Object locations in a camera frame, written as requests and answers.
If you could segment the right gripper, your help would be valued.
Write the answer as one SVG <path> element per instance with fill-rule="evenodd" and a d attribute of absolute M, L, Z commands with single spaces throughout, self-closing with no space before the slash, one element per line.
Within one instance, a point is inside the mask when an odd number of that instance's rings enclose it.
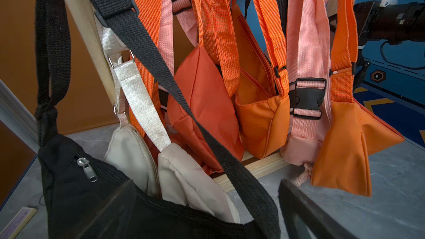
<path fill-rule="evenodd" d="M 425 4 L 408 4 L 380 7 L 379 1 L 361 2 L 354 5 L 358 43 L 389 40 L 425 41 Z"/>

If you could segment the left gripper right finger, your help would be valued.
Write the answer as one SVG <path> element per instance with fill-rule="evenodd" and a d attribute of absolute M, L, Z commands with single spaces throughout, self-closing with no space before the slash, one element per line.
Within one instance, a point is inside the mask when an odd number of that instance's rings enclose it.
<path fill-rule="evenodd" d="M 278 198 L 290 239 L 356 238 L 290 180 L 281 180 Z"/>

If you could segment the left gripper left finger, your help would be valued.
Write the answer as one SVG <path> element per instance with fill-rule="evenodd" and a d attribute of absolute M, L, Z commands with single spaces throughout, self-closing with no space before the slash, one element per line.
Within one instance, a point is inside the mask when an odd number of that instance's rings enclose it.
<path fill-rule="evenodd" d="M 79 220 L 64 239 L 124 239 L 129 235 L 136 202 L 136 186 L 128 180 Z"/>

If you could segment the pink rectangular waist bag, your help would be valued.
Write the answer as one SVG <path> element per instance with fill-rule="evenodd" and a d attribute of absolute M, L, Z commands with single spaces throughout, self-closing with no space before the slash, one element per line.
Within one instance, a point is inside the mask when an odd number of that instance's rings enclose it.
<path fill-rule="evenodd" d="M 329 0 L 288 0 L 287 69 L 290 80 L 291 131 L 283 159 L 303 166 L 294 183 L 312 177 L 314 162 L 330 129 Z"/>

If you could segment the orange crescent sling bag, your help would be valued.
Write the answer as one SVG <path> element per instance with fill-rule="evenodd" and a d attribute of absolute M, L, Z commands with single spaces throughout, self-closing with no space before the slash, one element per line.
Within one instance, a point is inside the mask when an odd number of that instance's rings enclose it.
<path fill-rule="evenodd" d="M 313 167 L 312 185 L 369 197 L 369 156 L 404 141 L 353 95 L 358 39 L 354 0 L 338 0 L 338 25 L 330 52 L 332 125 Z"/>

